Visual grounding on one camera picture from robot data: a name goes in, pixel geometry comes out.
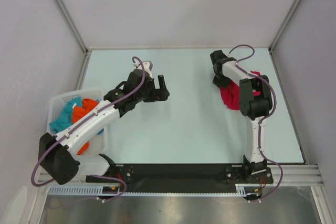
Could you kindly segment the magenta t shirt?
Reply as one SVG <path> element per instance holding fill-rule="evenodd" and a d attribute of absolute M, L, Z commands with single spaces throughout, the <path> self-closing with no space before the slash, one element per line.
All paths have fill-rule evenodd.
<path fill-rule="evenodd" d="M 231 110 L 239 111 L 239 86 L 229 81 L 226 87 L 219 87 L 223 103 Z"/>

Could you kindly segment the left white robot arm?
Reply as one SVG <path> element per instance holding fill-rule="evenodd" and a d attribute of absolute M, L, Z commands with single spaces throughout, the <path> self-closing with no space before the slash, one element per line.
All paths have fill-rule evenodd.
<path fill-rule="evenodd" d="M 78 155 L 82 146 L 108 124 L 115 122 L 140 102 L 166 101 L 170 95 L 163 75 L 155 87 L 150 71 L 135 69 L 127 81 L 110 90 L 98 105 L 66 130 L 39 140 L 38 165 L 60 185 L 70 182 L 77 174 L 98 175 L 103 181 L 115 178 L 116 169 L 100 153 Z"/>

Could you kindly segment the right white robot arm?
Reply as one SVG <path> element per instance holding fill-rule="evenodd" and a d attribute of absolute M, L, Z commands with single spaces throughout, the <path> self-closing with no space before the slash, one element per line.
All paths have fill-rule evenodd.
<path fill-rule="evenodd" d="M 210 58 L 214 70 L 213 84 L 221 89 L 227 89 L 231 83 L 238 86 L 239 111 L 247 122 L 242 177 L 254 183 L 267 169 L 262 143 L 266 118 L 273 108 L 268 77 L 242 68 L 235 58 L 226 56 L 222 50 L 213 51 Z"/>

